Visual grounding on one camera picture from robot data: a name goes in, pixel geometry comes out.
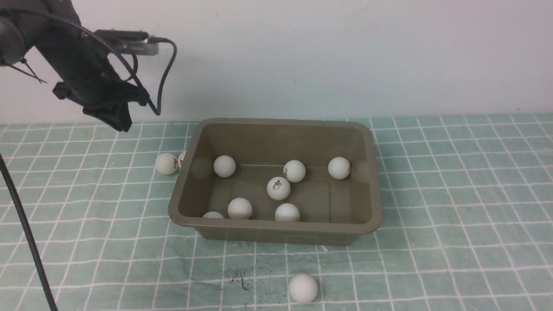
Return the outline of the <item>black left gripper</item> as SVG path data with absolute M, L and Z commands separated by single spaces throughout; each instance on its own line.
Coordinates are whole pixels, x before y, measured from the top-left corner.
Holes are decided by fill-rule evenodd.
M 84 83 L 57 82 L 53 94 L 59 100 L 71 100 L 83 108 L 83 114 L 100 120 L 119 132 L 132 126 L 130 102 L 145 106 L 149 94 L 140 86 L 123 79 L 101 79 Z

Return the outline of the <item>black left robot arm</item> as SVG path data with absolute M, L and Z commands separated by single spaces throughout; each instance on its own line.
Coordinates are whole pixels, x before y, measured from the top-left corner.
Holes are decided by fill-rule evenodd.
M 75 102 L 119 132 L 132 126 L 130 102 L 151 104 L 140 83 L 121 79 L 108 59 L 115 49 L 82 26 L 70 0 L 1 2 L 1 65 L 24 63 L 32 48 L 59 75 L 53 90 L 58 99 Z

